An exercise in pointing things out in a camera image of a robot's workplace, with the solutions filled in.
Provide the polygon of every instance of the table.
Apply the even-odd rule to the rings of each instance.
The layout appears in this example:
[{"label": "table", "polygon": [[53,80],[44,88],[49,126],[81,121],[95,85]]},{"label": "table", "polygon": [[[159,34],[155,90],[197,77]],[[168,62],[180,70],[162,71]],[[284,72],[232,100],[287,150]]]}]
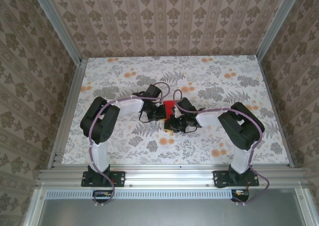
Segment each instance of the table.
[{"label": "table", "polygon": [[[63,164],[88,164],[89,145],[80,121],[95,97],[123,98],[165,81],[197,108],[229,107],[240,101],[266,130],[253,164],[288,164],[284,136],[256,56],[90,58],[79,93]],[[167,89],[159,85],[163,93]],[[139,113],[119,117],[108,141],[110,164],[229,164],[233,144],[222,127],[189,134],[166,133],[163,122],[141,123]]]}]

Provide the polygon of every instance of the patterned wallpaper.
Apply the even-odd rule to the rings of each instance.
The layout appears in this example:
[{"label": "patterned wallpaper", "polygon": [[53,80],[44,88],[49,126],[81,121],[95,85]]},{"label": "patterned wallpaper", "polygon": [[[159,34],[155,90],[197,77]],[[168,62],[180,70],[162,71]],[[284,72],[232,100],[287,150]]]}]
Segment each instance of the patterned wallpaper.
[{"label": "patterned wallpaper", "polygon": [[22,222],[74,69],[37,0],[0,0],[0,225]]},{"label": "patterned wallpaper", "polygon": [[262,66],[292,157],[305,169],[318,207],[319,0],[295,2]]},{"label": "patterned wallpaper", "polygon": [[51,0],[82,57],[252,55],[282,0]]}]

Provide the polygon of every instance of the purple cable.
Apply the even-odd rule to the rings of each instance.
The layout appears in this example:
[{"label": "purple cable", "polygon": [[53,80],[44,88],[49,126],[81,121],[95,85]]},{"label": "purple cable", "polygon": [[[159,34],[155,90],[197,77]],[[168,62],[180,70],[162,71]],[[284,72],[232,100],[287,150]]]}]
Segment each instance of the purple cable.
[{"label": "purple cable", "polygon": [[259,177],[263,178],[266,182],[267,182],[267,185],[266,187],[263,189],[263,191],[257,195],[255,198],[251,199],[251,200],[248,200],[246,202],[242,202],[240,199],[236,198],[236,197],[233,197],[234,199],[236,199],[237,201],[243,203],[244,204],[249,204],[253,201],[255,201],[256,199],[258,199],[261,195],[263,195],[265,193],[265,191],[269,188],[269,185],[270,185],[270,182],[269,180],[262,176],[261,174],[259,174],[256,170],[253,169],[252,165],[251,165],[251,161],[253,159],[253,154],[254,154],[254,150],[255,148],[257,147],[257,145],[261,142],[262,138],[263,138],[263,132],[261,130],[261,128],[259,127],[259,125],[256,123],[256,121],[254,121],[251,117],[249,117],[248,115],[246,115],[245,113],[242,113],[241,111],[238,111],[238,110],[234,110],[234,109],[231,109],[231,108],[216,108],[216,109],[208,109],[208,110],[199,110],[199,111],[191,111],[191,110],[186,110],[186,109],[183,109],[182,107],[180,107],[178,104],[177,104],[177,101],[175,100],[175,94],[176,92],[179,92],[180,93],[180,98],[182,98],[183,96],[183,93],[181,90],[177,89],[174,91],[173,93],[173,101],[176,105],[176,107],[182,111],[185,111],[187,113],[203,113],[203,112],[215,112],[215,111],[232,111],[232,112],[235,112],[241,116],[244,116],[246,119],[248,119],[249,121],[251,121],[257,128],[258,132],[259,132],[259,139],[258,141],[252,146],[252,150],[251,150],[251,153],[250,153],[250,157],[249,157],[249,160],[248,160],[248,166],[250,168],[250,170],[252,172],[254,172],[256,175],[258,175]]},{"label": "purple cable", "polygon": [[[116,103],[116,102],[120,102],[120,101],[124,101],[124,100],[129,100],[129,99],[161,100],[161,99],[164,99],[165,97],[167,97],[167,96],[169,95],[169,93],[170,93],[170,87],[169,87],[169,85],[168,85],[166,82],[157,82],[157,83],[155,83],[154,85],[157,85],[157,84],[164,84],[164,85],[166,85],[166,86],[168,87],[168,92],[167,92],[166,95],[161,96],[161,97],[157,97],[157,98],[130,96],[130,97],[126,97],[126,98],[122,98],[122,99],[110,101],[110,102],[108,102],[105,106],[103,106],[103,107],[101,108],[101,110],[99,111],[99,113],[96,115],[95,119],[94,119],[93,122],[92,122],[90,131],[89,131],[89,141],[90,141],[90,150],[89,150],[89,153],[90,153],[90,159],[91,159],[92,165],[93,165],[93,167],[95,168],[95,170],[96,170],[100,175],[102,175],[105,179],[107,179],[107,181],[108,181],[108,182],[111,184],[111,186],[112,186],[112,194],[111,194],[110,198],[106,201],[106,204],[107,204],[108,202],[110,202],[111,199],[113,198],[114,193],[115,193],[115,187],[114,187],[113,182],[110,180],[110,178],[109,178],[107,175],[105,175],[103,172],[101,172],[101,171],[98,169],[98,167],[95,165],[95,163],[94,163],[94,159],[93,159],[93,155],[92,155],[92,146],[93,146],[92,131],[93,131],[94,125],[96,124],[98,118],[100,117],[100,115],[102,114],[102,112],[105,110],[105,108],[108,107],[108,106],[111,105],[111,104]],[[98,202],[96,201],[96,196],[99,195],[99,194],[103,194],[103,193],[105,193],[105,192],[97,192],[97,193],[94,195],[94,199],[93,199],[93,200],[94,200],[95,205],[98,204]]]}]

